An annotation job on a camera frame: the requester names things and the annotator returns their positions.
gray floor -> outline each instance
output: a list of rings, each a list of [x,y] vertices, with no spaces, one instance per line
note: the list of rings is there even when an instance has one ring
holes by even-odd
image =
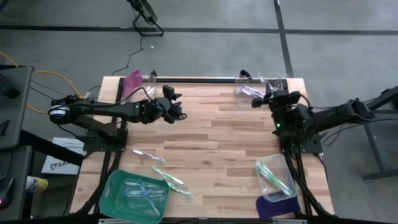
[[[272,0],[149,0],[149,3],[164,27],[278,28]],[[280,0],[280,6],[286,29],[398,29],[395,0]],[[0,12],[0,22],[30,25],[131,26],[132,18],[125,0],[13,0]],[[61,73],[81,93],[99,85],[103,76],[125,66],[127,56],[139,49],[140,39],[135,32],[16,30],[0,30],[0,37],[0,51],[18,64]],[[287,35],[287,44],[294,77],[305,79],[313,105],[337,105],[356,97],[367,100],[398,84],[397,35]],[[286,77],[279,34],[173,32],[163,38],[145,38],[142,46],[144,50],[132,58],[130,68],[117,75],[139,69],[144,73],[156,70],[162,76],[232,77],[246,69],[253,74]],[[0,63],[9,64],[1,57]],[[36,75],[34,80],[73,93],[56,77]],[[46,110],[50,101],[32,92],[29,103]],[[69,137],[48,117],[30,110],[24,128],[46,139]],[[82,133],[73,126],[69,128]],[[337,215],[384,222],[398,220],[398,178],[362,180],[364,174],[377,171],[363,128],[343,132],[324,150]],[[37,214],[60,215],[69,191],[64,188],[58,195],[51,190],[44,193]]]

wooden tabletop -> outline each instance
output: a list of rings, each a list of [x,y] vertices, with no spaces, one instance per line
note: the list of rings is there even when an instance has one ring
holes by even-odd
[[[104,77],[99,101],[113,103],[120,77]],[[306,95],[301,78],[288,80],[290,91]],[[158,84],[158,95],[161,93]],[[254,171],[256,159],[280,153],[278,139],[271,133],[274,123],[266,106],[252,109],[236,106],[234,84],[168,83],[181,93],[185,121],[168,124],[128,124],[129,136],[119,168],[157,177],[153,164],[182,180],[193,198],[170,191],[165,217],[258,218],[256,200],[261,195]],[[96,116],[108,123],[110,117]],[[164,164],[143,159],[132,147],[166,159]],[[95,152],[82,165],[71,212],[80,209],[97,187],[103,152]],[[325,171],[317,157],[303,155],[307,185],[327,211],[333,213]],[[304,211],[302,193],[298,199]]]

teal plastic tray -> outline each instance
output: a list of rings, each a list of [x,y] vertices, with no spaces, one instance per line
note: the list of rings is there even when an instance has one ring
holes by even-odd
[[[144,183],[146,190],[156,192],[151,194],[153,196],[151,199],[160,215],[156,214],[147,197],[126,196],[126,192],[141,190],[138,185],[126,184],[126,182],[136,183],[138,180]],[[120,218],[137,224],[158,224],[166,211],[169,192],[170,188],[165,180],[116,170],[109,176],[105,185],[99,201],[99,209],[109,217]]]

